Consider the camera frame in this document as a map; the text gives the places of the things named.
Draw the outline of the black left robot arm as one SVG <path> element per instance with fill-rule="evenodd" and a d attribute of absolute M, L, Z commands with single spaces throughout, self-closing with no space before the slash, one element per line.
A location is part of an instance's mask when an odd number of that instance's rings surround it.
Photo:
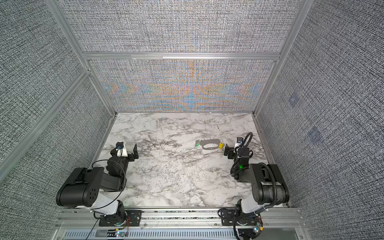
<path fill-rule="evenodd" d="M 138 146 L 135 145 L 133 152 L 128 153 L 124 143 L 118 142 L 110 154 L 109 159 L 99 161 L 106 162 L 105 167 L 74 169 L 59 189 L 56 203 L 58 206 L 93 212 L 101 227 L 120 227 L 128 225 L 130 220 L 123 202 L 105 196 L 100 190 L 107 193 L 123 192 L 127 184 L 128 165 L 139 158 Z"/>

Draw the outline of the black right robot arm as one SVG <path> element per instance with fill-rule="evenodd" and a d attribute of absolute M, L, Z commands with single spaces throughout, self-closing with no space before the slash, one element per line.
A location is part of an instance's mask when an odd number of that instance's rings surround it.
<path fill-rule="evenodd" d="M 224 156 L 234 161 L 231 176 L 239 183 L 251 185 L 251 194 L 238 201 L 234 210 L 221 210 L 222 223 L 228 226 L 238 220 L 239 225 L 250 224 L 258 211 L 286 204 L 290 200 L 287 184 L 276 164 L 250 163 L 253 152 L 249 148 L 225 146 Z"/>

